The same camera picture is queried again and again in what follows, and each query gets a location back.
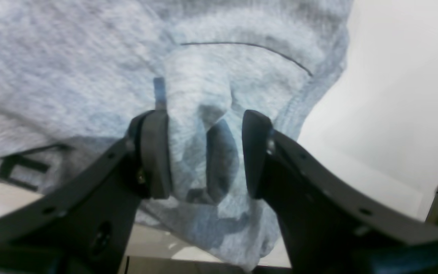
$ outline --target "white table surface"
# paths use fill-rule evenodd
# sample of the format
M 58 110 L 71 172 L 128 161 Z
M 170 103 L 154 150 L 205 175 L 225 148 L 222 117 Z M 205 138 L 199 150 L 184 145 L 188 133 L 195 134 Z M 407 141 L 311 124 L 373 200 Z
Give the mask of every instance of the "white table surface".
M 438 186 L 438 0 L 355 0 L 348 68 L 299 143 L 376 201 L 425 220 Z M 0 216 L 40 196 L 0 184 Z M 218 261 L 135 226 L 128 255 Z M 260 262 L 289 266 L 283 242 Z

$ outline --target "gray sweatshirt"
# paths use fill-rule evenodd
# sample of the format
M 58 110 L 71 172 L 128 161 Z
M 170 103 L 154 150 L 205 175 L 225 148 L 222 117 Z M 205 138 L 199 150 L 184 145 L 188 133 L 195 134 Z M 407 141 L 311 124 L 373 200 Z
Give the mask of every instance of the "gray sweatshirt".
M 248 197 L 241 121 L 297 139 L 344 67 L 351 0 L 0 0 L 0 182 L 49 193 L 166 108 L 173 197 L 136 220 L 252 269 L 279 237 Z

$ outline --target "gray hoodie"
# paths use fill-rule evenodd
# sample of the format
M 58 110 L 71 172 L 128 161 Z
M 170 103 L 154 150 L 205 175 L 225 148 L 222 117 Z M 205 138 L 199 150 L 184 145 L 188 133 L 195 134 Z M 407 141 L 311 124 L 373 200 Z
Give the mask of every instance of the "gray hoodie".
M 343 70 L 350 8 L 0 0 L 0 182 L 48 193 L 123 137 L 133 117 L 166 108 L 173 197 L 143 202 L 137 222 L 252 269 L 279 229 L 271 208 L 247 194 L 243 113 L 260 111 L 297 139 Z

